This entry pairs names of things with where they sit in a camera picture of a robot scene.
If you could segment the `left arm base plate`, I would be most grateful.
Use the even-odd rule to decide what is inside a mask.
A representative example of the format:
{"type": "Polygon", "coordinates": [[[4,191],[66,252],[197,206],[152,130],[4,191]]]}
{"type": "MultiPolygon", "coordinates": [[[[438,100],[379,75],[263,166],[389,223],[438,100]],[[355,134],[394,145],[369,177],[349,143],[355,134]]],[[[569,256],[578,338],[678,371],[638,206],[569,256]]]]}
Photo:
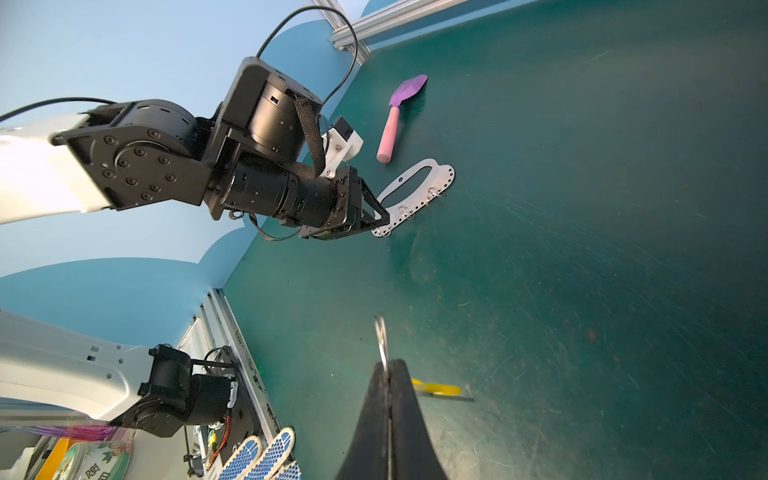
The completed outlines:
{"type": "Polygon", "coordinates": [[[224,376],[237,382],[237,399],[224,417],[187,428],[193,466],[203,478],[214,479],[249,437],[262,435],[262,428],[251,402],[248,377],[234,349],[215,347],[203,360],[208,365],[195,365],[194,373],[224,376]]]}

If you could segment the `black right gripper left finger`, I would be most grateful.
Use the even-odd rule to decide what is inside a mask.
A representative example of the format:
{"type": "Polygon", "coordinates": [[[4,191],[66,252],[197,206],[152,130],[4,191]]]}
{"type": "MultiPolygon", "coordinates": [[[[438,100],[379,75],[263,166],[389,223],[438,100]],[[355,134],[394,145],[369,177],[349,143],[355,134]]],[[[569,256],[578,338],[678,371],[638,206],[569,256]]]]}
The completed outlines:
{"type": "Polygon", "coordinates": [[[389,478],[389,378],[381,362],[374,367],[352,441],[337,479],[389,478]]]}

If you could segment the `yellow-headed key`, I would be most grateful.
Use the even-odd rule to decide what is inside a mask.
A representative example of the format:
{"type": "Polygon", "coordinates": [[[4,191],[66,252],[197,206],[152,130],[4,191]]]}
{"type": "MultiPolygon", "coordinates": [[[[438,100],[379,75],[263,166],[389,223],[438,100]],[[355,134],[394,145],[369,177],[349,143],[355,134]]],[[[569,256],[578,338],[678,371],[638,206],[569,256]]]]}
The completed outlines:
{"type": "Polygon", "coordinates": [[[461,387],[437,383],[422,382],[417,379],[411,380],[411,385],[417,394],[447,398],[457,401],[473,401],[474,398],[464,393],[461,387]]]}

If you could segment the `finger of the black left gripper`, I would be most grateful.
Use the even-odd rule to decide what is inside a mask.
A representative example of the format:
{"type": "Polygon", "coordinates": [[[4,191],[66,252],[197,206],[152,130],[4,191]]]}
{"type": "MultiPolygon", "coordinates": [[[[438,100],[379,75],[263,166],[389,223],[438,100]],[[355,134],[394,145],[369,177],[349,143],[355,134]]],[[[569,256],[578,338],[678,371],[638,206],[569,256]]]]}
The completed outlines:
{"type": "Polygon", "coordinates": [[[361,182],[360,227],[363,231],[373,231],[388,226],[390,214],[373,194],[364,180],[361,182]]]}

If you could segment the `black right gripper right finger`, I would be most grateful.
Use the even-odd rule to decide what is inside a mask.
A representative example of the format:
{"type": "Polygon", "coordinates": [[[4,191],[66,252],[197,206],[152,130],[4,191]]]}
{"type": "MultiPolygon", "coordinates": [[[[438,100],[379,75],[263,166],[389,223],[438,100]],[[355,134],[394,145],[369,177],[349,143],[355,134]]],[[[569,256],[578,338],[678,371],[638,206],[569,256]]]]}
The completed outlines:
{"type": "Polygon", "coordinates": [[[446,480],[403,360],[390,361],[389,381],[392,478],[446,480]]]}

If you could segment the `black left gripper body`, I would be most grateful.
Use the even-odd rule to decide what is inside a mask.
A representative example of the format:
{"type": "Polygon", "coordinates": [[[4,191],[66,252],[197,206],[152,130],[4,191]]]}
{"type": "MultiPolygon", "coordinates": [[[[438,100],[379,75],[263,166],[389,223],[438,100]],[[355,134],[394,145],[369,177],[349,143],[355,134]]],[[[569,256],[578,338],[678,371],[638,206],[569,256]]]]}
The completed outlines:
{"type": "Polygon", "coordinates": [[[330,213],[319,227],[302,226],[303,239],[336,240],[363,231],[362,179],[355,167],[345,166],[330,181],[330,213]]]}

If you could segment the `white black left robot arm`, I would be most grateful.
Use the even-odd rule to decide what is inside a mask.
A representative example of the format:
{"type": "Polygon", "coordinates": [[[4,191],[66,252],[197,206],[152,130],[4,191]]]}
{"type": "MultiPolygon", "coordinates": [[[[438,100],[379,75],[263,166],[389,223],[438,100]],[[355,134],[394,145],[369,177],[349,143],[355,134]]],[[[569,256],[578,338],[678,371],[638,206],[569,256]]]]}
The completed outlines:
{"type": "MultiPolygon", "coordinates": [[[[1,134],[1,219],[117,211],[166,201],[263,215],[306,239],[385,226],[388,211],[357,170],[329,172],[321,100],[262,59],[245,59],[211,118],[151,99],[1,134]]],[[[161,438],[223,420],[237,379],[195,372],[187,353],[100,341],[1,314],[1,395],[161,438]]]]}

